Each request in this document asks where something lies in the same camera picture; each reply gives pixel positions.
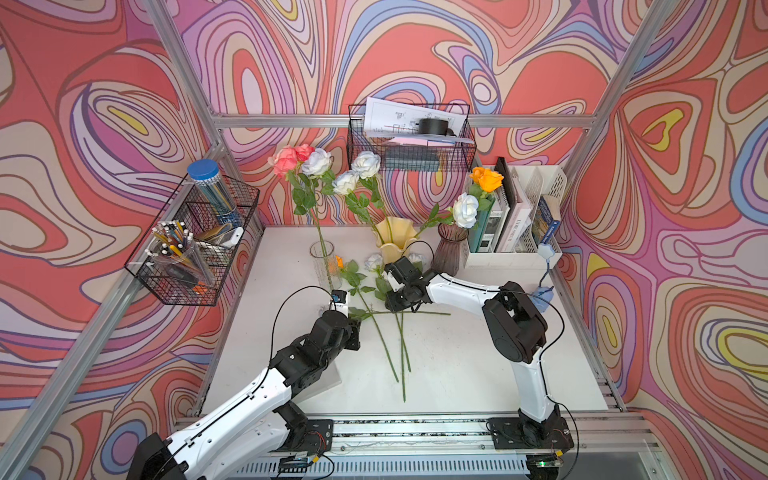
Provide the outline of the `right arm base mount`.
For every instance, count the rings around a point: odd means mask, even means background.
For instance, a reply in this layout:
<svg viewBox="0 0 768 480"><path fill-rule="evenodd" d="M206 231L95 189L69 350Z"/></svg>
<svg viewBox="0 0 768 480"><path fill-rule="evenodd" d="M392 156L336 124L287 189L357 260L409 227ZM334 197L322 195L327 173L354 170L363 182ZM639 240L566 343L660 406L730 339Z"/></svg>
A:
<svg viewBox="0 0 768 480"><path fill-rule="evenodd" d="M492 417L486 421L496 450L545 449L567 452L575 444L560 408L537 422L522 411L514 417Z"/></svg>

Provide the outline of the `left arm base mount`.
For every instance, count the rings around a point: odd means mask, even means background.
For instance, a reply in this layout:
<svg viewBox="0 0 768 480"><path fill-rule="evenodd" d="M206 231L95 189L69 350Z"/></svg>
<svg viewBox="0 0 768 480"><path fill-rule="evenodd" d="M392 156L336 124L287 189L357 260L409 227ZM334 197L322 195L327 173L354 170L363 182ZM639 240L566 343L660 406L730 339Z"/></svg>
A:
<svg viewBox="0 0 768 480"><path fill-rule="evenodd" d="M309 419L303 426L292 429L286 441L275 453L322 454L332 447L334 421L332 419Z"/></svg>

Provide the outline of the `pink artificial rose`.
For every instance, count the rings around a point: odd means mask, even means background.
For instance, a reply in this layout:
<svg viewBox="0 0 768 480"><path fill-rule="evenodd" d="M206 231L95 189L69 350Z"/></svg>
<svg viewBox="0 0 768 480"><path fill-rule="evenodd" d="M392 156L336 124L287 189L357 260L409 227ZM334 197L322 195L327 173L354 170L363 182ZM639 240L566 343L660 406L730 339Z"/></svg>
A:
<svg viewBox="0 0 768 480"><path fill-rule="evenodd" d="M272 166L273 172L277 176L279 176L281 179L287 180L291 187L291 200L293 203L293 213L295 209L295 203L294 203L294 197L293 197L295 179L293 178L293 174L295 172L295 168L298 166L298 159L296 156L295 148L296 147L292 147L292 146L283 147L279 151L277 151L273 157L269 159L269 163ZM320 199L322 197L322 194L324 193L324 188L328 186L330 184L330 181L332 180L332 178L329 177L329 175L332 174L331 166L328 172L323 176L323 179L321 180Z"/></svg>
<svg viewBox="0 0 768 480"><path fill-rule="evenodd" d="M320 184L328 172L332 158L322 148L316 149L308 144L295 148L298 166L293 174L294 213L308 215L318 235L318 240L325 240L322 234L317 207L320 200Z"/></svg>

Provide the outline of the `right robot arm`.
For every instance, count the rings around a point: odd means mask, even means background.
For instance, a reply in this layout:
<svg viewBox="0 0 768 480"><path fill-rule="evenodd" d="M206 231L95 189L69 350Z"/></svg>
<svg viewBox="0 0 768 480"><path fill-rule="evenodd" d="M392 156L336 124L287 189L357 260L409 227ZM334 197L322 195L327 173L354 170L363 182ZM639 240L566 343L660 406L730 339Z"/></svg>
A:
<svg viewBox="0 0 768 480"><path fill-rule="evenodd" d="M386 264L384 279L391 286L385 307L392 312L440 304L483 317L494 347L512 363L520 394L519 413L538 424L560 414L548 396L541 365L548 324L522 286L512 281L483 285L434 270L421 272L406 257Z"/></svg>

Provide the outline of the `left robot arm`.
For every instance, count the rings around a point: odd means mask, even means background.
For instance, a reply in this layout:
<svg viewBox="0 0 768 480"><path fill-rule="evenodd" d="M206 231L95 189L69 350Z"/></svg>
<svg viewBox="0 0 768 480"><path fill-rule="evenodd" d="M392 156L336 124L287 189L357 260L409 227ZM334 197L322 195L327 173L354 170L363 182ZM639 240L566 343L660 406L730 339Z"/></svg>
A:
<svg viewBox="0 0 768 480"><path fill-rule="evenodd" d="M280 349L257 378L230 400L166 439L136 447L129 479L225 479L248 460L309 433L293 399L319 381L344 350L360 348L359 323L327 310L310 333Z"/></svg>

